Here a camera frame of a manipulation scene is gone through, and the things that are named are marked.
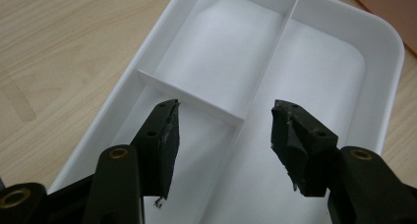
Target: wooden table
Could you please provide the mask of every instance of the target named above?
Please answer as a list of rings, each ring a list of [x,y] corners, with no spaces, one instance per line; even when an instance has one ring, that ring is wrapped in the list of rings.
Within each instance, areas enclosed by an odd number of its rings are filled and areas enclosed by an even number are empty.
[[[360,7],[355,0],[341,0]],[[0,0],[0,175],[49,187],[169,0]],[[417,187],[417,58],[383,157]]]

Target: screw hole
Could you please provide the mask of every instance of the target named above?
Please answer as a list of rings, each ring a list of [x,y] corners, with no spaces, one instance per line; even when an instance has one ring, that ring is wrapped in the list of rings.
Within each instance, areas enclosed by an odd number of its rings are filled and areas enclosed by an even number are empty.
[[[362,159],[362,160],[372,160],[373,159],[371,153],[369,153],[365,150],[362,150],[362,149],[352,149],[352,150],[350,150],[350,155],[352,155],[356,158]]]
[[[0,199],[0,208],[14,207],[24,202],[30,196],[30,190],[21,188],[12,191]]]
[[[129,151],[126,148],[120,148],[119,147],[119,148],[115,148],[115,149],[111,150],[108,153],[108,156],[110,158],[116,159],[116,158],[122,158],[122,157],[126,156],[128,153],[129,153]]]
[[[156,132],[148,132],[147,135],[148,137],[153,138],[154,136],[156,136]]]

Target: black bracket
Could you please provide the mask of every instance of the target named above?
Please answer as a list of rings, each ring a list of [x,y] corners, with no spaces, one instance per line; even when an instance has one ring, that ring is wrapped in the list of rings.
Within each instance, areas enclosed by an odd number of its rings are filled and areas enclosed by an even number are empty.
[[[56,193],[36,183],[0,190],[0,223],[145,223],[143,196],[168,197],[178,106],[176,99],[157,104],[130,145],[107,148],[93,175]]]
[[[330,189],[332,223],[417,224],[417,190],[362,147],[336,148],[337,136],[301,106],[276,100],[272,149],[303,196]]]

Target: tray compartment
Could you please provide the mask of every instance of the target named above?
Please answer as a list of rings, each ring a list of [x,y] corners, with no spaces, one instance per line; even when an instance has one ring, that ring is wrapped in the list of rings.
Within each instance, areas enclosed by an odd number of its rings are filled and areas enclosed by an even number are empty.
[[[356,105],[351,106],[354,112],[345,144],[381,154],[404,47],[387,22],[369,13],[356,12],[355,8],[335,0],[299,0],[292,19],[350,43],[363,56],[363,81]]]
[[[197,0],[157,66],[140,71],[244,118],[284,23],[250,0]]]
[[[112,144],[128,144],[154,105],[172,95],[146,86]],[[175,162],[169,199],[161,209],[153,203],[158,197],[146,197],[149,223],[195,223],[204,208],[201,200],[211,193],[227,147],[233,143],[235,126],[181,102],[179,107],[180,149]]]
[[[229,163],[217,179],[203,223],[328,223],[326,199],[292,193],[287,171],[266,146],[270,109],[277,98],[305,105],[339,135],[343,146],[364,73],[363,56],[351,44],[289,20],[228,154]],[[298,215],[299,210],[316,214]]]

